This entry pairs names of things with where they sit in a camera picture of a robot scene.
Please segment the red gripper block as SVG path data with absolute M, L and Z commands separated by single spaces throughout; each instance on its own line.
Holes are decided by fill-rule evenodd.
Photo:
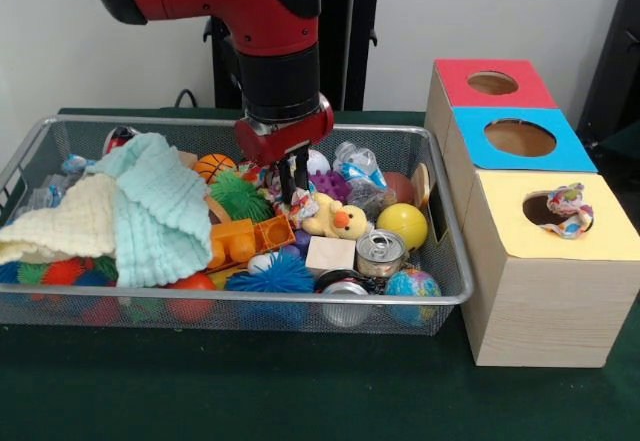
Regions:
M 309 189 L 309 149 L 301 147 L 317 144 L 332 131 L 333 126 L 333 109 L 326 107 L 302 120 L 280 125 L 262 125 L 245 117 L 234 124 L 234 136 L 248 160 L 261 166 L 279 161 L 281 199 L 284 204 L 290 205 L 296 187 Z M 289 159 L 285 158 L 293 151 L 294 177 Z

